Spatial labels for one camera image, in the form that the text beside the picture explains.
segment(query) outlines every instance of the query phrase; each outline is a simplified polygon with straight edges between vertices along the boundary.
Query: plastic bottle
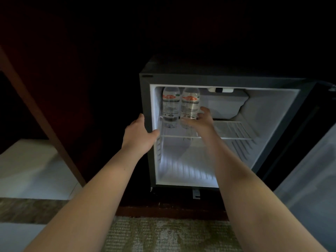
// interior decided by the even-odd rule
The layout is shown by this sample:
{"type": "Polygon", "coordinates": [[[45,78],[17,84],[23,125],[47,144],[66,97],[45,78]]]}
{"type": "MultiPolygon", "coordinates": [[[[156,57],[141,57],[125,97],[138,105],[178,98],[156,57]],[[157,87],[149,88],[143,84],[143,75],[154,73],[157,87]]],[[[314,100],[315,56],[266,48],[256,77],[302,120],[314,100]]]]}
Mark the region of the plastic bottle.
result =
{"type": "MultiPolygon", "coordinates": [[[[181,118],[196,119],[200,108],[200,90],[198,88],[186,87],[182,93],[181,118]]],[[[190,126],[182,124],[182,127],[189,129],[190,126]]]]}
{"type": "Polygon", "coordinates": [[[165,127],[177,126],[180,112],[180,89],[178,87],[165,87],[162,93],[162,118],[165,127]]]}

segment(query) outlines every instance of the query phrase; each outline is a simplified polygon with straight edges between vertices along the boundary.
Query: person's left arm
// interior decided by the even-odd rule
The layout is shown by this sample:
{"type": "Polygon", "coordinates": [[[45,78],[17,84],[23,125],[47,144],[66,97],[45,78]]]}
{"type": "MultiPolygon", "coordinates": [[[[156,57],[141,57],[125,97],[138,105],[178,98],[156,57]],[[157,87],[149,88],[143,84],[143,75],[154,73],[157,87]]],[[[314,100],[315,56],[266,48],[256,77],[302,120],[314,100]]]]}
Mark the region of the person's left arm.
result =
{"type": "Polygon", "coordinates": [[[100,251],[139,159],[153,146],[140,114],[126,129],[121,150],[48,223],[25,251],[100,251]]]}

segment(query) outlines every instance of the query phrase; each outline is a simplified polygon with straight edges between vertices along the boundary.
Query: forearm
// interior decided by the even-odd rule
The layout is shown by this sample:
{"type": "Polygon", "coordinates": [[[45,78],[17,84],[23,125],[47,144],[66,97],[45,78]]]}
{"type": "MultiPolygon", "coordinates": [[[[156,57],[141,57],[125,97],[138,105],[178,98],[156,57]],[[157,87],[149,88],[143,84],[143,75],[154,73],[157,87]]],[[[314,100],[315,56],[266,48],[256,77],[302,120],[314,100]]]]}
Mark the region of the forearm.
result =
{"type": "Polygon", "coordinates": [[[131,149],[121,149],[26,251],[99,251],[140,157],[131,149]]]}
{"type": "Polygon", "coordinates": [[[246,251],[321,251],[323,247],[215,131],[203,139],[234,232],[246,251]]]}

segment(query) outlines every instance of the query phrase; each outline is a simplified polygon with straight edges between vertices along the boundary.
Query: person's left hand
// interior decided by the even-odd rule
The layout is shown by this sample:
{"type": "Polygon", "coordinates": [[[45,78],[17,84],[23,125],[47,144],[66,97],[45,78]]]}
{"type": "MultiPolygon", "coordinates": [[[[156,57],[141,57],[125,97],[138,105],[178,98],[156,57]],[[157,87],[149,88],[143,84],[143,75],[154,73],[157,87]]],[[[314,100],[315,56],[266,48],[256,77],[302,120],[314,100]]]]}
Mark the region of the person's left hand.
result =
{"type": "Polygon", "coordinates": [[[121,148],[135,150],[143,156],[151,149],[159,135],[160,131],[158,129],[152,131],[151,133],[146,131],[145,116],[140,113],[138,119],[134,120],[126,127],[121,148]]]}

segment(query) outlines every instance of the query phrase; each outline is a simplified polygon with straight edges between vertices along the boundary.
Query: wire shelf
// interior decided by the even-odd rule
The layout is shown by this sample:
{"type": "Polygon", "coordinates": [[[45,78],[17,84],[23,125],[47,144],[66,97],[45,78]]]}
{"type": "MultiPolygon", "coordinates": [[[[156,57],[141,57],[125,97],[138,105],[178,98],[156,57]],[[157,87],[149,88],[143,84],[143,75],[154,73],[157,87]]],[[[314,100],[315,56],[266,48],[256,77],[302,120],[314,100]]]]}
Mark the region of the wire shelf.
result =
{"type": "MultiPolygon", "coordinates": [[[[239,121],[214,121],[214,127],[222,139],[253,140],[256,135],[247,123],[239,121]]],[[[200,138],[195,129],[184,129],[180,123],[175,128],[167,128],[162,123],[162,137],[200,138]]]]}

